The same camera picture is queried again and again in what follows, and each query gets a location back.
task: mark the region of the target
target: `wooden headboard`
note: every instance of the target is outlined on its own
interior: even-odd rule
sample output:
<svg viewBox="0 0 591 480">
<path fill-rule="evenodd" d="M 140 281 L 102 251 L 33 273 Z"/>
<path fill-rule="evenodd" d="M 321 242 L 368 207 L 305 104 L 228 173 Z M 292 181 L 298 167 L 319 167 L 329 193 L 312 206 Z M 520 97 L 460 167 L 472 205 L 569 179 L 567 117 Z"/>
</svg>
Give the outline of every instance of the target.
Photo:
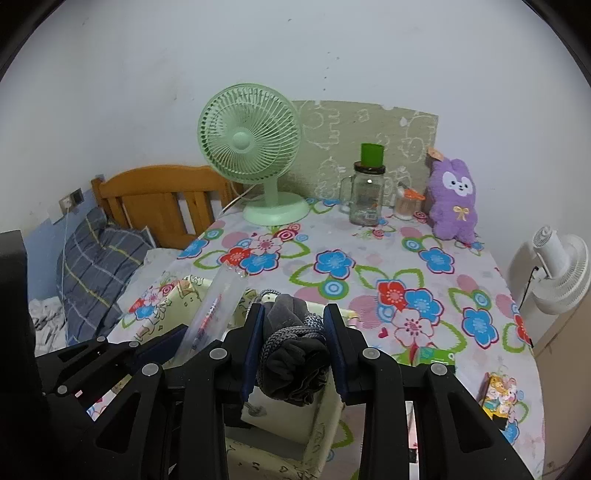
<svg viewBox="0 0 591 480">
<path fill-rule="evenodd" d="M 217 192 L 222 206 L 235 197 L 230 181 L 210 167 L 156 165 L 90 183 L 98 205 L 111 219 L 123 228 L 148 226 L 165 248 L 184 249 L 213 223 L 207 192 Z M 185 227 L 178 205 L 180 193 L 187 200 L 195 235 Z"/>
</svg>

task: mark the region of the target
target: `blue plaid pillowcase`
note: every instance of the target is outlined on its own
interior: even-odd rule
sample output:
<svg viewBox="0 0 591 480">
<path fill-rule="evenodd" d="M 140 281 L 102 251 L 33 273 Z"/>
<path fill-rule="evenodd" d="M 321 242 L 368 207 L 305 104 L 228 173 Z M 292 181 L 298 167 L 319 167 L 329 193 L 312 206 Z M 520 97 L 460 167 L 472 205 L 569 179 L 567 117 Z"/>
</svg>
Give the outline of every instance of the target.
<svg viewBox="0 0 591 480">
<path fill-rule="evenodd" d="M 62 255 L 57 260 L 68 345 L 113 329 L 121 317 L 116 301 L 150 248 L 144 233 L 108 222 L 101 208 L 86 215 L 66 242 L 64 263 Z"/>
</svg>

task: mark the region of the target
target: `plush bunny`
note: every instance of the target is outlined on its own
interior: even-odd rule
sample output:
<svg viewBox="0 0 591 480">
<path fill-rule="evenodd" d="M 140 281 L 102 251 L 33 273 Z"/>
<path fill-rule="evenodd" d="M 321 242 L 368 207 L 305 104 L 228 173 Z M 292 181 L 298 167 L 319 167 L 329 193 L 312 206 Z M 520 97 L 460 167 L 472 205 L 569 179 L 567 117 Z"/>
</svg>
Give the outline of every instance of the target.
<svg viewBox="0 0 591 480">
<path fill-rule="evenodd" d="M 474 227 L 478 215 L 474 208 L 476 187 L 466 164 L 449 160 L 435 149 L 429 149 L 434 159 L 428 190 L 433 199 L 429 217 L 434 222 L 433 235 L 450 240 L 457 238 L 464 244 L 476 240 Z"/>
</svg>

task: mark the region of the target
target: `fan stand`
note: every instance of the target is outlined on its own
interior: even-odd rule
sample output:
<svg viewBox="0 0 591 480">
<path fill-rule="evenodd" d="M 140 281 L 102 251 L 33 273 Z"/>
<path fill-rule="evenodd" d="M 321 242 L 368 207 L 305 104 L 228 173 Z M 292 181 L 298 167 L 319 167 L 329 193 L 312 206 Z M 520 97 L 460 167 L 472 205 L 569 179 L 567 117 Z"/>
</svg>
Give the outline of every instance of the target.
<svg viewBox="0 0 591 480">
<path fill-rule="evenodd" d="M 277 179 L 267 180 L 265 193 L 254 198 L 244 207 L 243 216 L 255 225 L 275 226 L 301 220 L 310 211 L 310 205 L 297 193 L 279 192 Z"/>
</svg>

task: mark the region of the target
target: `small card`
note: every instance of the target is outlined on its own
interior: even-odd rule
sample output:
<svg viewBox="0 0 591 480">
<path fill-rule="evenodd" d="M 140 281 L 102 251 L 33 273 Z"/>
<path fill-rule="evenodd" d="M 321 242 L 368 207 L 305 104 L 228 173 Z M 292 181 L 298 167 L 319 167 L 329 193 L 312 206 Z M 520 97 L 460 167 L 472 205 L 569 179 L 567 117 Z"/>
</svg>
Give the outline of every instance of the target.
<svg viewBox="0 0 591 480">
<path fill-rule="evenodd" d="M 499 430 L 505 430 L 507 418 L 517 402 L 517 381 L 491 374 L 482 409 L 495 422 Z"/>
<path fill-rule="evenodd" d="M 429 346 L 419 347 L 414 354 L 413 367 L 420 364 L 428 365 L 432 363 L 456 365 L 456 356 L 450 350 L 431 348 Z"/>
</svg>

